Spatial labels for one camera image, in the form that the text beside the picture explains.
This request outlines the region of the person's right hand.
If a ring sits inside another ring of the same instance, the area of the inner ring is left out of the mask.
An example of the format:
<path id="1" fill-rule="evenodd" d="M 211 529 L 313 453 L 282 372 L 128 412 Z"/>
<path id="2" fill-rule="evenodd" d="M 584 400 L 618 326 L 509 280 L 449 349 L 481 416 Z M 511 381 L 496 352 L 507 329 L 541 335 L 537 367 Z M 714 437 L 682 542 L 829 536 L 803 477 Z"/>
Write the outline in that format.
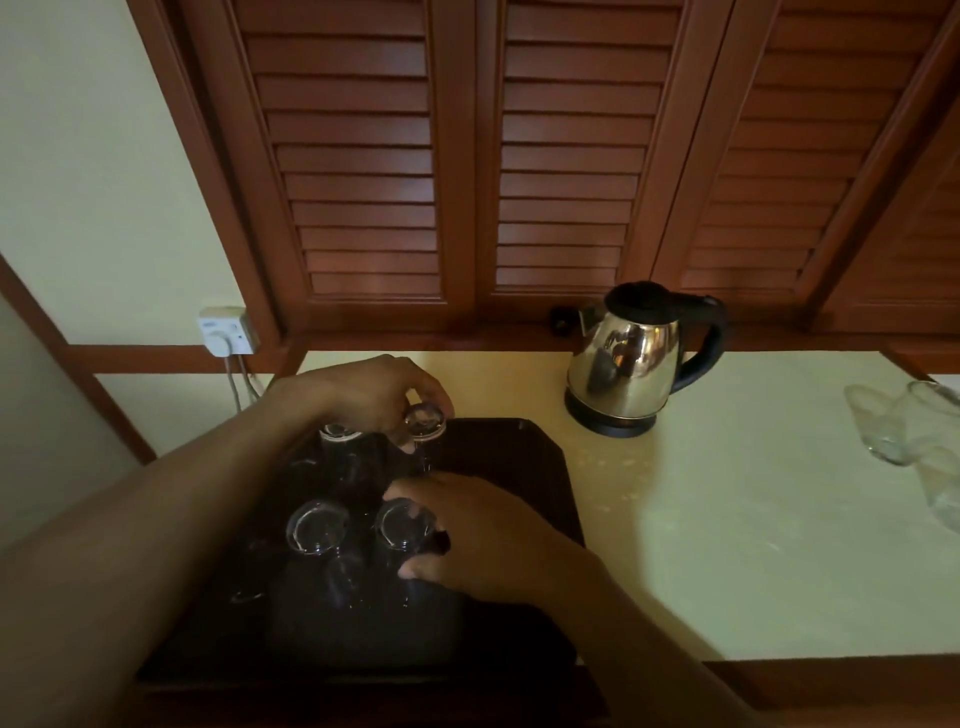
<path id="1" fill-rule="evenodd" d="M 435 471 L 394 480 L 384 501 L 426 507 L 446 534 L 449 583 L 477 601 L 547 608 L 587 583 L 599 561 L 518 496 L 479 477 Z"/>

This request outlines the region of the person's left hand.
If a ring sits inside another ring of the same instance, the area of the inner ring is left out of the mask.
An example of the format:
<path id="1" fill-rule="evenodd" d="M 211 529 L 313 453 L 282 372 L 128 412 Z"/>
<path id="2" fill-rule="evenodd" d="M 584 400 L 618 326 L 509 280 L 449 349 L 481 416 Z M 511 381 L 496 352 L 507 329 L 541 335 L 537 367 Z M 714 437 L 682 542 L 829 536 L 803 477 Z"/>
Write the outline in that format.
<path id="1" fill-rule="evenodd" d="M 307 428 L 339 424 L 362 433 L 383 434 L 406 428 L 409 392 L 455 415 L 453 401 L 436 377 L 408 357 L 382 354 L 374 358 L 309 370 L 270 385 L 264 403 Z"/>

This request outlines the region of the clear drinking glass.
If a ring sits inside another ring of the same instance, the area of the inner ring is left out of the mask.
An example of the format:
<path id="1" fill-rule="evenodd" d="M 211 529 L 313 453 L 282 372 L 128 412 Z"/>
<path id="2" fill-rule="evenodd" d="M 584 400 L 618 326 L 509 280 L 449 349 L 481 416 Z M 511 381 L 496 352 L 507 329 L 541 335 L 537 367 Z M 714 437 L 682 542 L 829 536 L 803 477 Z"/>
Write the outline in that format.
<path id="1" fill-rule="evenodd" d="M 366 473 L 365 434 L 339 423 L 328 423 L 318 431 L 320 464 L 323 473 L 338 487 L 351 487 Z"/>
<path id="2" fill-rule="evenodd" d="M 285 530 L 288 548 L 319 568 L 325 598 L 339 608 L 351 601 L 355 587 L 355 564 L 344 552 L 350 525 L 346 506 L 314 499 L 289 516 Z"/>
<path id="3" fill-rule="evenodd" d="M 447 419 L 440 407 L 428 402 L 411 404 L 404 413 L 404 425 L 411 437 L 412 453 L 407 456 L 406 474 L 417 477 L 438 467 L 447 433 Z"/>
<path id="4" fill-rule="evenodd" d="M 412 608 L 430 595 L 430 585 L 405 579 L 400 569 L 411 558 L 439 554 L 444 542 L 438 539 L 436 517 L 425 506 L 408 498 L 385 500 L 375 522 L 378 564 L 389 584 L 390 594 L 404 608 Z"/>

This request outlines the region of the person's right forearm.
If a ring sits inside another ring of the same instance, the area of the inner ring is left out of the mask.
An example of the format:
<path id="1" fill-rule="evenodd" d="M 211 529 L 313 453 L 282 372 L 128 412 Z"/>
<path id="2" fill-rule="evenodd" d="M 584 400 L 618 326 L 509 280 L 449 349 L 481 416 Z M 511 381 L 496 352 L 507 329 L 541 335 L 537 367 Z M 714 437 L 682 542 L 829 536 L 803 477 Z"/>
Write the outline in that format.
<path id="1" fill-rule="evenodd" d="M 615 728 L 769 728 L 575 548 L 542 567 L 536 606 L 570 639 Z"/>

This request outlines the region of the person's left forearm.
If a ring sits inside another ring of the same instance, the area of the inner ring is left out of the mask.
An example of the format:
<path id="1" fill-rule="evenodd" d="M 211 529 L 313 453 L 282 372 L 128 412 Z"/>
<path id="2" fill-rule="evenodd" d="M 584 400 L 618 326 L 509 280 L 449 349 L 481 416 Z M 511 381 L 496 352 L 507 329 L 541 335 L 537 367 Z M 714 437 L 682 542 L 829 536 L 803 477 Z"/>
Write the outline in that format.
<path id="1" fill-rule="evenodd" d="M 283 380 L 0 554 L 0 728 L 83 724 L 112 703 L 330 402 Z"/>

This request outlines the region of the dark wooden tray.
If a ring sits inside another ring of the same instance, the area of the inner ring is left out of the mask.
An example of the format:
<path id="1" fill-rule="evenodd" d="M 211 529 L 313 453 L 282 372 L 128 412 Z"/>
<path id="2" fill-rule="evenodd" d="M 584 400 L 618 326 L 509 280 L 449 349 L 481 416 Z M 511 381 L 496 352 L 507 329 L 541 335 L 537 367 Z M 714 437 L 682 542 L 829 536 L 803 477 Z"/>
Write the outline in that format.
<path id="1" fill-rule="evenodd" d="M 365 441 L 365 476 L 350 487 L 324 474 L 319 434 L 274 468 L 207 584 L 139 669 L 140 683 L 199 689 L 492 680 L 573 667 L 574 647 L 534 608 L 478 602 L 429 583 L 430 594 L 409 609 L 391 595 L 375 526 L 386 488 L 408 477 L 408 454 L 382 435 Z M 565 456 L 527 419 L 453 420 L 434 470 L 486 480 L 584 542 Z M 355 587 L 341 608 L 326 599 L 319 567 L 287 545 L 289 517 L 314 500 L 349 512 L 343 552 L 354 562 Z"/>

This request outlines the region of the black kettle base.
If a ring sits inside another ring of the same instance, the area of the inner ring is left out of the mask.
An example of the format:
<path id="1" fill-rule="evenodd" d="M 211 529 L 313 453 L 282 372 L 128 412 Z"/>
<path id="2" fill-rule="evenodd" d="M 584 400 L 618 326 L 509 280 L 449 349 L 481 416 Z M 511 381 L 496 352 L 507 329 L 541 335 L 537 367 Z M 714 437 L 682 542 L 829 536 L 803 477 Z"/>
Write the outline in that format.
<path id="1" fill-rule="evenodd" d="M 569 416 L 581 427 L 613 439 L 633 439 L 652 431 L 658 415 L 642 418 L 617 418 L 595 410 L 565 389 L 563 402 Z"/>

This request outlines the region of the stainless steel electric kettle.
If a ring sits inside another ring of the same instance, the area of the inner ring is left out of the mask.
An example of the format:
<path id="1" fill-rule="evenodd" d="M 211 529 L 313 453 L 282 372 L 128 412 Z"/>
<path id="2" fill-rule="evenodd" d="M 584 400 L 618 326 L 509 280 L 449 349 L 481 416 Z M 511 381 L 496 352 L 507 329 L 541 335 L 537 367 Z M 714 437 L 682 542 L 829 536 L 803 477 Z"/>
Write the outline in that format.
<path id="1" fill-rule="evenodd" d="M 565 389 L 616 418 L 659 415 L 673 394 L 714 369 L 730 328 L 720 299 L 650 280 L 621 283 L 579 315 L 582 346 Z"/>

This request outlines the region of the wooden louvered shutter door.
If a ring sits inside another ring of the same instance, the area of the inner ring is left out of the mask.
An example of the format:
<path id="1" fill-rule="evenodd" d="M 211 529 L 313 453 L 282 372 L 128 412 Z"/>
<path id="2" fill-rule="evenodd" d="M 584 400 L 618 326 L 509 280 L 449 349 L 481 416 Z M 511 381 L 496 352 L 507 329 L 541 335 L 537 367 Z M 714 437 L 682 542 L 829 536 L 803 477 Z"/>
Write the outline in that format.
<path id="1" fill-rule="evenodd" d="M 646 276 L 736 0 L 477 0 L 477 306 Z"/>
<path id="2" fill-rule="evenodd" d="M 959 60 L 960 0 L 735 0 L 652 278 L 799 316 Z"/>
<path id="3" fill-rule="evenodd" d="M 270 343 L 476 315 L 475 0 L 126 0 Z"/>
<path id="4" fill-rule="evenodd" d="M 811 329 L 960 336 L 960 95 L 909 157 Z"/>

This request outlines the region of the clear glass pitcher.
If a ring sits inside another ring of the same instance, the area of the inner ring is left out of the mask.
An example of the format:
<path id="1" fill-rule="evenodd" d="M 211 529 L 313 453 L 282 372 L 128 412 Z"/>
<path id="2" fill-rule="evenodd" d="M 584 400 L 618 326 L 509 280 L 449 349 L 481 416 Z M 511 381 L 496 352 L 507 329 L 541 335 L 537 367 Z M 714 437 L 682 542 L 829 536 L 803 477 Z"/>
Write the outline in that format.
<path id="1" fill-rule="evenodd" d="M 912 380 L 896 395 L 850 384 L 844 397 L 864 448 L 912 469 L 933 518 L 960 536 L 960 390 Z"/>

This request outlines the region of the white wall socket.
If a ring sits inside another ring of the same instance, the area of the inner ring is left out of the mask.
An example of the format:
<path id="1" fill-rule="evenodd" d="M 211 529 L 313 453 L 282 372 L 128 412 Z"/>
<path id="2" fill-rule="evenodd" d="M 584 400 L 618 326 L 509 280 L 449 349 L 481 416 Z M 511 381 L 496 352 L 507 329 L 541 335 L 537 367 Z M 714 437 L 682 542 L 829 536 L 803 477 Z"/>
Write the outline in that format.
<path id="1" fill-rule="evenodd" d="M 242 306 L 212 306 L 199 311 L 198 329 L 219 331 L 228 334 L 232 341 L 234 357 L 254 355 L 259 348 L 256 334 L 247 310 Z"/>

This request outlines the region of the wooden wall rail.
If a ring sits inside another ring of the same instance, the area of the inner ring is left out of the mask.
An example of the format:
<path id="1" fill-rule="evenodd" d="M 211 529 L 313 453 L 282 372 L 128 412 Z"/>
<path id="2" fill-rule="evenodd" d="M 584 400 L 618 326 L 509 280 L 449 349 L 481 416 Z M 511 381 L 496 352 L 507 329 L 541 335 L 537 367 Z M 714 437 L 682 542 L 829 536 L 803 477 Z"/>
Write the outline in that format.
<path id="1" fill-rule="evenodd" d="M 147 465 L 157 455 L 97 379 L 98 375 L 212 375 L 213 356 L 202 346 L 72 345 L 0 253 L 0 295 L 126 446 Z"/>

